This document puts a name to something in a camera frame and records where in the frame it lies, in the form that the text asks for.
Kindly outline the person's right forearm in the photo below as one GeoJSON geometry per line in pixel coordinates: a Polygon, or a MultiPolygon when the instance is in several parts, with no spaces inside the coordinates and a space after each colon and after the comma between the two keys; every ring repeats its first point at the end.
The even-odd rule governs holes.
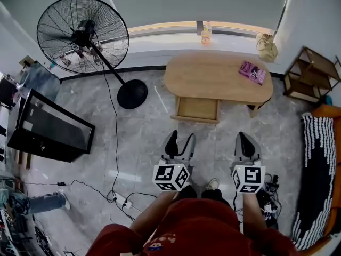
{"type": "Polygon", "coordinates": [[[253,235],[266,229],[267,225],[262,215],[256,194],[243,194],[244,234],[253,235]]]}

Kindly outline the black standing fan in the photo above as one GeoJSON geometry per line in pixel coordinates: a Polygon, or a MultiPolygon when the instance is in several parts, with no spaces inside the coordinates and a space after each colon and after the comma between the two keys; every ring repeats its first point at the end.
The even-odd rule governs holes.
{"type": "Polygon", "coordinates": [[[41,15],[36,37],[43,55],[61,69],[79,75],[111,73],[121,84],[118,104],[127,110],[148,95],[139,79],[124,81],[116,68],[127,56],[129,33],[121,15],[101,0],[58,0],[41,15]],[[66,66],[60,55],[71,60],[66,66]]]}

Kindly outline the person's leg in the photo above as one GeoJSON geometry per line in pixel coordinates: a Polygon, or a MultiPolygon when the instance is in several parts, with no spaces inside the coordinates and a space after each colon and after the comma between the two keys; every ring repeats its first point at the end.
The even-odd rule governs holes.
{"type": "Polygon", "coordinates": [[[191,198],[197,198],[197,197],[198,195],[195,189],[191,185],[188,185],[179,192],[177,199],[181,200],[181,199],[191,199],[191,198]]]}
{"type": "Polygon", "coordinates": [[[43,213],[63,208],[63,201],[59,198],[58,192],[42,196],[28,197],[27,200],[29,202],[29,214],[43,213]]]}
{"type": "Polygon", "coordinates": [[[223,198],[222,192],[219,189],[206,189],[202,192],[201,198],[219,201],[230,207],[230,204],[223,198]]]}

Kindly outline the beige cloth bag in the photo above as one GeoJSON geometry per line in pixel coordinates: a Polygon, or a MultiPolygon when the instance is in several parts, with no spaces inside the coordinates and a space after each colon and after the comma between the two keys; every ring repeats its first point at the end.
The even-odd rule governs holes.
{"type": "Polygon", "coordinates": [[[265,62],[273,63],[278,56],[278,49],[271,34],[257,34],[256,48],[259,58],[265,62]]]}

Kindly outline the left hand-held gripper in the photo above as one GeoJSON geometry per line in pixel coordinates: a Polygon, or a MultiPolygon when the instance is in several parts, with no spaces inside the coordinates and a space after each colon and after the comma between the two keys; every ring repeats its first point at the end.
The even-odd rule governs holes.
{"type": "Polygon", "coordinates": [[[152,182],[164,192],[181,191],[190,177],[188,166],[194,155],[196,135],[191,133],[187,138],[181,161],[166,161],[174,159],[178,155],[177,136],[177,130],[167,136],[161,147],[161,160],[153,169],[152,182]]]}

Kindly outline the person's right leg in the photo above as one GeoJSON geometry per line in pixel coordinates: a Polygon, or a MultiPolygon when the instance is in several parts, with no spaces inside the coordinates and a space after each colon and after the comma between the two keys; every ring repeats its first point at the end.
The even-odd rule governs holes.
{"type": "Polygon", "coordinates": [[[219,201],[230,207],[230,204],[223,198],[222,192],[219,189],[206,189],[202,192],[201,198],[219,201]]]}

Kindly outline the purple book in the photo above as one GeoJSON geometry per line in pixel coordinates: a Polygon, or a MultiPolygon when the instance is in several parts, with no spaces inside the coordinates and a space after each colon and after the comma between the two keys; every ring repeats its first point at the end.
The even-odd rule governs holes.
{"type": "Polygon", "coordinates": [[[242,62],[238,73],[258,85],[263,85],[265,82],[266,71],[249,61],[244,60],[242,62]]]}

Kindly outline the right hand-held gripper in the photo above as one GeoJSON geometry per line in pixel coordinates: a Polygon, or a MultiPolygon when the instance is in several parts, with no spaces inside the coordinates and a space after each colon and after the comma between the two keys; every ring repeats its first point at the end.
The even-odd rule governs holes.
{"type": "Polygon", "coordinates": [[[232,179],[236,192],[256,194],[264,184],[265,167],[244,165],[253,165],[262,158],[260,145],[247,133],[239,132],[236,136],[234,155],[232,179]]]}

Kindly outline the person's left forearm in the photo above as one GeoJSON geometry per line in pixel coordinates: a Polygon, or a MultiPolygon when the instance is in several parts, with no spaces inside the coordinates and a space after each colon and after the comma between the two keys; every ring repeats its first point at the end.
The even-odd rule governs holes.
{"type": "Polygon", "coordinates": [[[162,192],[132,223],[130,229],[140,237],[150,237],[161,223],[178,192],[162,192]]]}

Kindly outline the wooden shelf rack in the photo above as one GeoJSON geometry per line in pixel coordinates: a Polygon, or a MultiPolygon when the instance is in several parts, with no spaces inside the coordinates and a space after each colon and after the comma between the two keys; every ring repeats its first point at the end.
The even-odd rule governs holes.
{"type": "Polygon", "coordinates": [[[321,103],[341,83],[341,60],[327,59],[320,53],[303,46],[283,77],[283,95],[321,103]]]}

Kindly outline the person's red shirt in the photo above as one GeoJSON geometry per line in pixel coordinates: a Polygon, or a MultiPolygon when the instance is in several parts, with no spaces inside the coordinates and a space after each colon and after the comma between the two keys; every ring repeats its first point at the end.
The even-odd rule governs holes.
{"type": "Polygon", "coordinates": [[[173,203],[148,242],[131,229],[105,226],[86,256],[298,256],[292,241],[275,229],[248,237],[234,211],[210,199],[173,203]]]}

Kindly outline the white power strip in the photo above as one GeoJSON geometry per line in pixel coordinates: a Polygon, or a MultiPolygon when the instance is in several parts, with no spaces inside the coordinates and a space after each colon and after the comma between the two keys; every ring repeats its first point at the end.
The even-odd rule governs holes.
{"type": "Polygon", "coordinates": [[[129,201],[126,197],[120,195],[119,193],[115,193],[113,198],[115,199],[115,202],[120,206],[123,206],[127,209],[130,209],[132,207],[132,202],[129,201]]]}

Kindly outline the cluttered side shelf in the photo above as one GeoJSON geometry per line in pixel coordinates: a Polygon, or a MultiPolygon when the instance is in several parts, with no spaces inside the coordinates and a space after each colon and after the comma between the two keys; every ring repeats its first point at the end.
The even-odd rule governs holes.
{"type": "MultiPolygon", "coordinates": [[[[18,92],[17,86],[14,85],[14,79],[9,75],[3,75],[0,78],[0,106],[9,112],[15,106],[13,101],[14,95],[18,92]]],[[[0,125],[0,135],[6,137],[7,129],[0,125]]],[[[5,160],[5,150],[0,148],[0,162],[5,160]]]]}

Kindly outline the person's shoe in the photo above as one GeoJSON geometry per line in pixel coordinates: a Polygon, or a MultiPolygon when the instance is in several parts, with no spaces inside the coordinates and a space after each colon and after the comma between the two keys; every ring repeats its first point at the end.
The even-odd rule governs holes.
{"type": "Polygon", "coordinates": [[[210,180],[210,182],[207,184],[205,190],[216,190],[219,189],[220,181],[217,178],[213,178],[210,180]]]}
{"type": "Polygon", "coordinates": [[[71,209],[70,202],[68,201],[66,195],[64,193],[58,192],[59,198],[63,201],[62,207],[65,208],[66,210],[71,209]]]}

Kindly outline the person's left leg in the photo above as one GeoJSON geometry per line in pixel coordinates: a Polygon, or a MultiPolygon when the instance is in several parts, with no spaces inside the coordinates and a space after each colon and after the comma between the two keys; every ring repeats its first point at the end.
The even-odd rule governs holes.
{"type": "Polygon", "coordinates": [[[197,197],[198,195],[195,189],[191,185],[188,185],[179,192],[177,199],[181,200],[181,199],[191,199],[191,198],[197,198],[197,197]]]}

